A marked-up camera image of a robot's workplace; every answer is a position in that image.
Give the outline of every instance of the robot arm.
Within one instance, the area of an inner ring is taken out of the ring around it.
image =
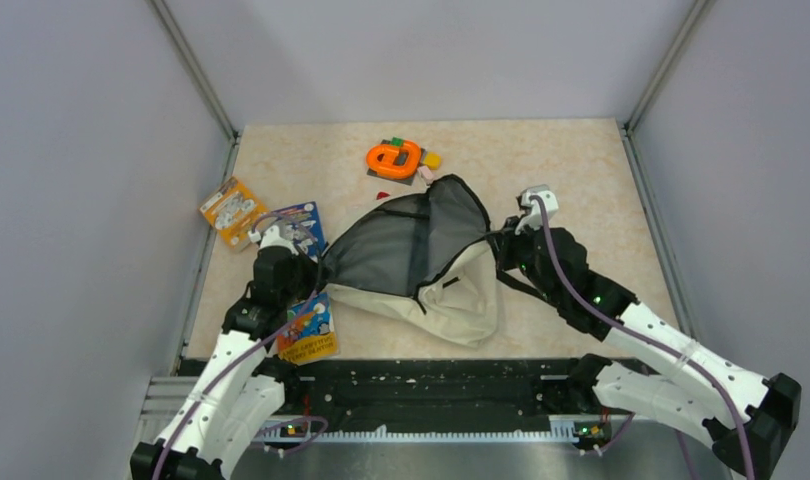
[[[756,478],[769,478],[797,426],[800,385],[783,373],[768,380],[734,365],[669,326],[632,292],[590,270],[587,250],[569,232],[552,228],[559,274],[544,235],[549,228],[544,223],[558,210],[555,195],[546,186],[534,187],[524,191],[518,203],[524,215],[506,220],[505,233],[494,244],[501,268],[518,268],[534,285],[536,296],[555,307],[571,327],[631,353],[663,377],[630,373],[588,355],[571,374],[576,386],[592,392],[603,406],[634,411],[693,436],[743,474],[734,411],[743,424]],[[600,315],[586,309],[574,293]],[[603,315],[611,321],[604,321]],[[717,387],[731,397],[734,408]]]
[[[154,443],[131,456],[133,480],[223,480],[265,421],[285,401],[294,365],[267,347],[287,323],[287,308],[309,297],[316,264],[282,235],[261,236],[254,279],[226,312],[213,356],[192,393]]]

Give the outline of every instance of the yellow block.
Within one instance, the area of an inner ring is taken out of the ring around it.
[[[437,170],[440,168],[440,155],[434,152],[426,152],[426,158],[423,159],[423,165],[431,168],[432,170]]]

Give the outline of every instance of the metal frame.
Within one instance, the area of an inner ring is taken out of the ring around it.
[[[664,282],[670,294],[673,310],[676,313],[679,326],[685,333],[694,338],[700,338],[701,332],[696,323],[696,317],[693,314],[693,307],[691,306],[691,301],[685,288],[685,282],[682,278],[678,261],[676,260],[673,250],[670,248],[664,216],[661,213],[661,208],[659,207],[655,191],[649,180],[646,166],[635,142],[635,132],[646,118],[647,112],[649,112],[649,109],[655,103],[658,94],[672,75],[673,70],[675,70],[679,60],[682,58],[682,54],[693,39],[700,23],[706,18],[714,3],[715,0],[694,1],[691,9],[688,11],[688,15],[682,22],[681,27],[679,27],[679,31],[674,37],[673,42],[664,54],[664,58],[661,59],[658,68],[646,88],[644,88],[641,98],[632,110],[629,120],[622,125],[618,122],[620,136],[623,140],[623,148],[626,150],[626,158],[629,161],[629,167],[635,179],[641,206],[643,206],[644,213],[646,214],[647,224],[649,225],[650,235],[652,236],[652,243],[658,254],[658,263],[661,264],[661,271],[664,274]]]
[[[240,150],[240,136],[234,138],[231,147],[228,151],[228,157],[225,161],[225,168],[223,168],[222,178],[220,184],[225,183],[231,177],[234,171],[234,164],[237,162],[237,152]],[[172,373],[177,372],[181,360],[187,354],[187,346],[190,345],[190,336],[193,335],[193,327],[196,323],[196,313],[199,311],[199,302],[202,299],[202,288],[205,286],[205,276],[208,273],[208,265],[211,263],[211,255],[214,251],[214,242],[216,241],[216,230],[213,228],[208,229],[208,236],[205,239],[205,245],[199,254],[199,268],[196,270],[196,279],[190,289],[190,298],[187,301],[187,307],[184,310],[184,328],[182,330],[181,338],[179,340],[178,348],[176,349],[176,356],[172,365]]]
[[[138,423],[135,445],[139,441],[153,441],[156,438],[161,429],[177,414],[177,409],[187,399],[195,381],[195,377],[156,377],[152,379],[147,392],[143,414]],[[289,420],[290,418],[292,416],[278,415],[271,417],[267,423],[271,424],[275,421]],[[554,423],[552,427],[557,427],[559,433],[561,428],[566,428],[576,422],[589,423],[596,422],[598,419],[598,415],[584,414],[556,414],[549,416],[550,422]],[[624,415],[612,416],[612,420],[618,423],[624,422],[625,419]],[[537,475],[534,472],[539,472],[540,476],[544,474],[543,472],[549,472],[550,478],[557,475],[555,478],[561,479],[577,478],[579,476],[596,479],[616,478],[614,475],[626,474],[627,472],[636,473],[632,478],[650,478],[654,477],[654,475],[644,475],[646,473],[645,468],[650,466],[655,466],[657,471],[665,471],[668,468],[683,468],[679,449],[675,446],[675,439],[670,430],[641,415],[635,416],[632,427],[627,431],[627,438],[621,440],[620,453],[605,455],[604,458],[597,458],[596,456],[582,458],[578,455],[568,455],[568,452],[574,452],[569,445],[548,446],[550,440],[571,443],[572,440],[562,438],[563,435],[553,435],[552,438],[541,435],[534,435],[532,438],[527,438],[526,435],[514,435],[516,438],[491,435],[478,438],[464,438],[462,436],[462,438],[456,439],[457,441],[454,444],[443,443],[443,439],[439,441],[437,438],[423,437],[425,435],[390,434],[383,430],[366,432],[360,435],[332,433],[325,438],[321,437],[318,445],[313,450],[304,453],[302,459],[308,464],[320,464],[319,462],[323,462],[322,464],[328,465],[326,462],[334,462],[329,466],[334,472],[339,472],[345,467],[345,470],[350,472],[352,476],[356,475],[356,465],[361,465],[361,467],[358,467],[358,472],[361,471],[361,468],[377,468],[378,465],[370,459],[381,458],[386,462],[385,457],[391,455],[394,457],[399,455],[399,457],[390,458],[390,460],[398,461],[400,464],[403,462],[403,456],[407,458],[418,457],[421,461],[437,465],[441,469],[444,465],[449,465],[450,458],[454,459],[463,456],[471,459],[474,456],[487,457],[491,455],[493,456],[491,461],[508,461],[511,464],[526,463],[527,466],[522,467],[522,471],[527,473],[523,475],[526,478],[536,478]],[[350,443],[356,441],[370,443],[362,443],[360,447],[350,445]],[[664,442],[672,442],[670,445],[673,448],[662,452],[660,448]],[[701,478],[731,479],[728,470],[707,448],[693,441],[690,443],[691,455],[698,467]],[[426,445],[425,450],[420,449],[418,445]],[[235,469],[235,477],[257,478],[256,475],[260,476],[261,471],[270,471],[282,474],[285,478],[317,478],[316,475],[308,477],[307,472],[291,475],[289,472],[294,467],[289,463],[280,463],[277,455],[267,455],[263,458],[260,455],[263,454],[252,453],[246,455],[245,460],[241,461],[241,464],[245,466],[238,464],[238,469]],[[359,457],[357,459],[364,461],[356,462],[356,456]],[[612,472],[612,475],[606,475],[606,470]],[[389,477],[398,480],[412,476],[412,471],[405,470],[402,474],[394,474]]]
[[[562,368],[566,362],[554,362],[557,367]],[[564,380],[566,374],[548,375],[551,380]],[[153,377],[149,382],[146,391],[146,398],[140,412],[140,421],[135,437],[135,445],[140,441],[153,441],[162,429],[166,428],[173,419],[177,418],[178,410],[184,407],[185,402],[189,402],[191,390],[195,389],[199,376],[184,377]],[[270,417],[264,425],[281,420],[289,420],[295,415],[279,414]],[[624,420],[625,416],[619,413],[615,416],[618,420]],[[550,414],[550,430],[546,432],[516,432],[513,434],[485,433],[481,435],[461,434],[419,434],[419,433],[389,433],[384,426],[379,430],[367,432],[331,432],[320,438],[321,443],[356,443],[373,441],[384,442],[413,442],[432,441],[457,443],[497,443],[497,442],[563,442],[572,443],[577,438],[572,434],[573,425],[576,422],[596,422],[599,419],[597,414]]]
[[[673,72],[676,64],[679,63],[682,53],[693,38],[700,22],[708,14],[714,1],[715,0],[694,1],[690,11],[688,11],[688,16],[685,17],[682,26],[679,27],[679,32],[676,33],[676,37],[670,44],[670,48],[667,49],[667,53],[664,54],[664,58],[662,58],[661,62],[658,64],[658,68],[655,70],[646,88],[644,88],[640,100],[637,105],[635,105],[635,108],[632,110],[632,115],[624,126],[630,137],[634,134],[635,130],[637,130],[638,125],[641,124],[641,121],[643,121],[646,116],[646,112],[649,111],[649,108],[652,106],[653,102],[655,102],[664,82],[670,78],[670,74]]]
[[[229,140],[236,140],[239,136],[238,130],[234,128],[231,119],[228,118],[228,113],[226,113],[225,108],[223,108],[222,103],[220,103],[214,87],[205,75],[205,71],[199,64],[199,60],[196,59],[193,49],[190,47],[190,44],[187,43],[184,32],[181,31],[181,27],[178,26],[178,22],[175,21],[175,17],[172,15],[166,2],[164,0],[146,0],[146,3],[152,8],[152,12],[160,22],[175,53],[178,55],[181,65],[184,66],[184,69],[190,76],[190,80],[202,97],[202,101],[205,102],[205,106],[219,124],[223,134]]]

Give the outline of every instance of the orange box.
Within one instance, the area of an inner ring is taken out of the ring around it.
[[[231,177],[199,207],[222,240],[233,251],[239,252],[249,245],[249,229],[261,215],[264,206],[246,185]]]

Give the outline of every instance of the bag strap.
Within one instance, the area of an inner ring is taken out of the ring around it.
[[[531,295],[531,296],[537,298],[538,300],[540,300],[542,302],[546,301],[546,300],[544,300],[543,296],[540,294],[540,292],[537,291],[537,289],[535,287],[533,287],[533,286],[531,286],[531,285],[529,285],[527,283],[524,283],[524,282],[512,277],[508,272],[506,272],[504,270],[497,270],[496,271],[496,279],[499,280],[500,282],[504,283],[508,287],[511,287],[512,289],[517,290],[518,292],[523,292],[526,295]]]

